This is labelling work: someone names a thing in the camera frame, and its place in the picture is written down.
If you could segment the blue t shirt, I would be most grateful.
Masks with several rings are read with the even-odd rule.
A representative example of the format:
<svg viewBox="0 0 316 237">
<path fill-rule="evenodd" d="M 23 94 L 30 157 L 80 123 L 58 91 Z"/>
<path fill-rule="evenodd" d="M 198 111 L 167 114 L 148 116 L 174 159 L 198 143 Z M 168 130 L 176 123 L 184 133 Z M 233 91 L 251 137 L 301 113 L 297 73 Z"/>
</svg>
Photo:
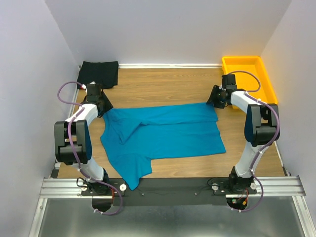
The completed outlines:
<svg viewBox="0 0 316 237">
<path fill-rule="evenodd" d="M 113 108 L 100 137 L 108 160 L 131 190 L 152 173 L 151 161 L 226 152 L 212 105 Z"/>
</svg>

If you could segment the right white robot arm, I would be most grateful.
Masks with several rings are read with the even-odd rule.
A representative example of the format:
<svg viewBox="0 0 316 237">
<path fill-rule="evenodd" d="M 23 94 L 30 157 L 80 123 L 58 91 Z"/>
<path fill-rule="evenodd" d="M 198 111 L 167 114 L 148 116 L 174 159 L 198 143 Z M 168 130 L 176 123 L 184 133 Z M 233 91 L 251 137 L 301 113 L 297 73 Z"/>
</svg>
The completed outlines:
<svg viewBox="0 0 316 237">
<path fill-rule="evenodd" d="M 246 114 L 244 151 L 227 178 L 211 180 L 214 193 L 238 195 L 246 190 L 255 192 L 256 166 L 263 153 L 280 135 L 277 104 L 263 102 L 251 96 L 248 91 L 239 89 L 235 72 L 222 76 L 222 84 L 213 87 L 207 103 L 219 109 L 234 105 Z"/>
</svg>

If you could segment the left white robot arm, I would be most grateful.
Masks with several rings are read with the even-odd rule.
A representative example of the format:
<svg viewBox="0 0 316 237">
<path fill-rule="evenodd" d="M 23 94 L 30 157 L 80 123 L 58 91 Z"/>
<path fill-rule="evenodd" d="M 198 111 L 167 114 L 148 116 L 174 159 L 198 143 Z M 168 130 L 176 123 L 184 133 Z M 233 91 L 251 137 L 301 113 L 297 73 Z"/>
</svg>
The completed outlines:
<svg viewBox="0 0 316 237">
<path fill-rule="evenodd" d="M 85 177 L 84 187 L 93 188 L 99 194 L 104 195 L 108 191 L 114 194 L 114 187 L 110 185 L 108 174 L 99 166 L 92 157 L 92 142 L 89 133 L 89 125 L 97 118 L 113 108 L 100 84 L 91 82 L 87 85 L 74 82 L 85 90 L 86 96 L 81 103 L 68 102 L 60 97 L 63 84 L 57 98 L 69 105 L 77 105 L 78 110 L 65 121 L 58 121 L 54 125 L 55 157 L 58 162 L 72 166 Z"/>
</svg>

